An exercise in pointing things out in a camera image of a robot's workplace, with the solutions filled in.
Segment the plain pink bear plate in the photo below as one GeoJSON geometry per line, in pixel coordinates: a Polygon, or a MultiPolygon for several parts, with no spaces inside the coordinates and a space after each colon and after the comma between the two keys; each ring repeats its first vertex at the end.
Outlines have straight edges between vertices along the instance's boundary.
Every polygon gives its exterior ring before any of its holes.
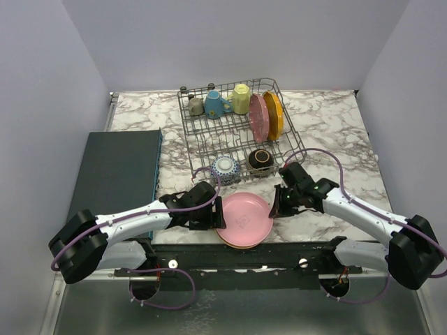
{"type": "Polygon", "coordinates": [[[231,244],[257,244],[270,234],[273,219],[269,217],[270,206],[262,197],[239,192],[225,197],[222,205],[226,228],[217,229],[217,234],[231,244]]]}

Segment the dark brown bowl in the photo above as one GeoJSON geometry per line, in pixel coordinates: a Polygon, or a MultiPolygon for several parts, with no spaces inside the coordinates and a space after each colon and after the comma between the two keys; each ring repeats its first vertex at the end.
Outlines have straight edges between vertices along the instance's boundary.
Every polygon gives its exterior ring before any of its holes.
{"type": "Polygon", "coordinates": [[[249,173],[255,177],[266,177],[274,170],[272,154],[264,149],[252,151],[247,158],[249,173]]]}

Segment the orange blue patterned bowl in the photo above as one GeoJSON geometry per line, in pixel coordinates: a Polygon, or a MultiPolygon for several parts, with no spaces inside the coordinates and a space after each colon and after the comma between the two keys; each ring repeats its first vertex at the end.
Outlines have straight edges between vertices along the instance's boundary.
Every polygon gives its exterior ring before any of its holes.
{"type": "Polygon", "coordinates": [[[219,176],[222,185],[231,185],[239,180],[240,165],[230,156],[217,157],[211,167],[219,176]]]}

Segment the grey wire dish rack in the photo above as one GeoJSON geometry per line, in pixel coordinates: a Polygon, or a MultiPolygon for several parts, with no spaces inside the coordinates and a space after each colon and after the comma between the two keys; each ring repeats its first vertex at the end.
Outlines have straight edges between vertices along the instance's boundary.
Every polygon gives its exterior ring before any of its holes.
{"type": "Polygon", "coordinates": [[[278,96],[284,111],[284,130],[275,141],[257,143],[250,129],[247,115],[228,113],[220,119],[210,119],[204,114],[191,116],[188,111],[189,98],[205,99],[209,88],[214,88],[223,97],[227,97],[235,88],[237,82],[223,84],[209,83],[204,87],[187,88],[182,86],[177,91],[177,100],[182,118],[184,136],[189,157],[189,167],[192,172],[198,168],[209,167],[220,156],[229,156],[240,166],[239,180],[248,181],[255,178],[255,174],[247,167],[249,154],[256,149],[264,149],[272,154],[272,173],[284,166],[288,156],[294,151],[304,149],[299,132],[286,109],[283,94],[277,81],[268,78],[245,80],[251,92],[263,94],[266,91],[278,96]]]}

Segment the orange polka dot plate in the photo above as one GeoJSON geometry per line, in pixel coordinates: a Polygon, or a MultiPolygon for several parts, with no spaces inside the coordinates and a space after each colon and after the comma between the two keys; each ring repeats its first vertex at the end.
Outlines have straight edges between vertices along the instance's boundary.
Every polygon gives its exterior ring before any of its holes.
{"type": "Polygon", "coordinates": [[[284,130],[284,110],[278,95],[274,92],[266,91],[263,94],[264,101],[268,108],[270,129],[268,140],[278,140],[284,130]]]}

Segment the blue mug white inside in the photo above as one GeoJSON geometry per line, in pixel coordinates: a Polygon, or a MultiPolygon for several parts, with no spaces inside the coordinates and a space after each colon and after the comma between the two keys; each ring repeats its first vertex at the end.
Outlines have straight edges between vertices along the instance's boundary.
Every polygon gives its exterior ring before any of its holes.
{"type": "Polygon", "coordinates": [[[217,90],[210,90],[205,98],[204,111],[208,118],[218,119],[224,114],[232,112],[233,108],[217,90]]]}

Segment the small grey cup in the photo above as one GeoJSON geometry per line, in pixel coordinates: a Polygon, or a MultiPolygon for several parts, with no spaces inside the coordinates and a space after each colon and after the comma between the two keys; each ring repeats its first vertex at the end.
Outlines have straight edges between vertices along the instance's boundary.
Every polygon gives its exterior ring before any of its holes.
{"type": "Polygon", "coordinates": [[[203,99],[197,97],[190,98],[188,103],[188,111],[189,115],[192,117],[204,114],[205,110],[203,105],[203,99]]]}

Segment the pale yellow mug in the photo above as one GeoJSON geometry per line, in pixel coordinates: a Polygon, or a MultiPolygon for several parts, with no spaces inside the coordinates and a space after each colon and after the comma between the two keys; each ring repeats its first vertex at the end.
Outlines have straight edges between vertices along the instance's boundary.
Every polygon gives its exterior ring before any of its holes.
{"type": "Polygon", "coordinates": [[[234,113],[246,114],[249,112],[251,91],[246,84],[236,84],[230,97],[234,113]]]}

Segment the pale yellow bear plate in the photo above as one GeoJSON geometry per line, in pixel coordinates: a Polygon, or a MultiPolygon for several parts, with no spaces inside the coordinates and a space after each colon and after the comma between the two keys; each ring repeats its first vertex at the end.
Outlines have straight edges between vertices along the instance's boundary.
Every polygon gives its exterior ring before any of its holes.
{"type": "Polygon", "coordinates": [[[226,244],[227,246],[229,246],[231,248],[235,248],[235,249],[239,249],[239,250],[247,250],[247,249],[250,249],[250,248],[254,248],[254,247],[256,247],[256,246],[258,246],[258,245],[260,245],[262,243],[262,241],[261,241],[260,243],[249,245],[249,246],[238,246],[238,245],[235,245],[235,244],[231,244],[230,242],[225,240],[221,235],[218,234],[218,236],[219,236],[220,240],[222,240],[222,242],[224,244],[226,244]]]}

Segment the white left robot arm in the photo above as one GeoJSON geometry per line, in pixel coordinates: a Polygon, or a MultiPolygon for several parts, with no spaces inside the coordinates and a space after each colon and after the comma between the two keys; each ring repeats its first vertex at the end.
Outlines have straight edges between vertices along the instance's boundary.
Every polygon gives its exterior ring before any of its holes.
{"type": "Polygon", "coordinates": [[[165,194],[150,204],[117,214],[95,216],[88,209],[79,211],[50,240],[50,268],[61,272],[67,284],[73,284],[99,269],[109,248],[143,233],[175,227],[224,229],[219,191],[219,187],[201,181],[190,191],[165,194]]]}

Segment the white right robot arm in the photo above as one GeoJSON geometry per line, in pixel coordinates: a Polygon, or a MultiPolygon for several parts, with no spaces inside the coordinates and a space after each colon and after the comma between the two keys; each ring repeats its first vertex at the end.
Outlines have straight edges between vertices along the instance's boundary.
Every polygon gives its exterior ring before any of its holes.
{"type": "Polygon", "coordinates": [[[327,272],[335,274],[345,266],[387,271],[402,286],[418,290],[444,260],[432,226],[422,216],[399,216],[349,195],[329,179],[314,181],[298,162],[285,165],[279,174],[285,184],[275,187],[271,218],[312,210],[340,218],[378,241],[333,239],[321,256],[327,272]]]}

